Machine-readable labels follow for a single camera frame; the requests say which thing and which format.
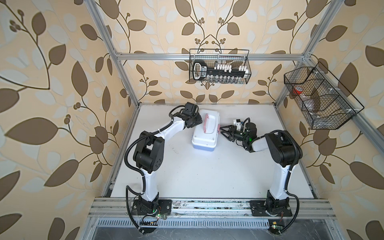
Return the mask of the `white and blue tool box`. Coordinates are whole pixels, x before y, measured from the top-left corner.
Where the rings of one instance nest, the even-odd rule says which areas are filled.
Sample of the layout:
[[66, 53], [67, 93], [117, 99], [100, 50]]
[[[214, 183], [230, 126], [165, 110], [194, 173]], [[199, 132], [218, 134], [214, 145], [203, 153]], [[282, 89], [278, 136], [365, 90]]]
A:
[[192, 145], [195, 149], [213, 152], [220, 132], [220, 113], [212, 110], [200, 110], [199, 113], [203, 122], [195, 127]]

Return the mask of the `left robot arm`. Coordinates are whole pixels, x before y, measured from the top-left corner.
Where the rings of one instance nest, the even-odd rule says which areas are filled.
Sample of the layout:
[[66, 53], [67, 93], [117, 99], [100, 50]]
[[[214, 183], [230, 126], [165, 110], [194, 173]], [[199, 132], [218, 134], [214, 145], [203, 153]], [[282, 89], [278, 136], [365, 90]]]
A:
[[203, 122], [198, 105], [190, 102], [173, 108], [169, 112], [169, 118], [170, 122], [156, 131], [143, 131], [124, 154], [125, 165], [139, 173], [142, 179], [142, 190], [136, 192], [126, 186], [126, 195], [138, 197], [137, 209], [144, 215], [160, 212], [156, 171], [163, 163], [166, 141], [184, 129], [193, 128]]

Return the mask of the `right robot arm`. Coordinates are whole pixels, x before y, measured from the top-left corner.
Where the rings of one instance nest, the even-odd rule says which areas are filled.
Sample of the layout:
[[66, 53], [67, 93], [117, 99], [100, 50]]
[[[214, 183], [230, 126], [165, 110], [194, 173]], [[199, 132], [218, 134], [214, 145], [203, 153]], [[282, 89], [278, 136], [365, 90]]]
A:
[[250, 201], [252, 216], [254, 217], [291, 217], [290, 198], [299, 198], [288, 191], [288, 185], [295, 166], [303, 156], [298, 143], [288, 131], [275, 130], [263, 136], [257, 136], [254, 123], [244, 121], [220, 127], [220, 133], [230, 142], [241, 142], [249, 153], [268, 150], [275, 162], [273, 181], [267, 191], [265, 201]]

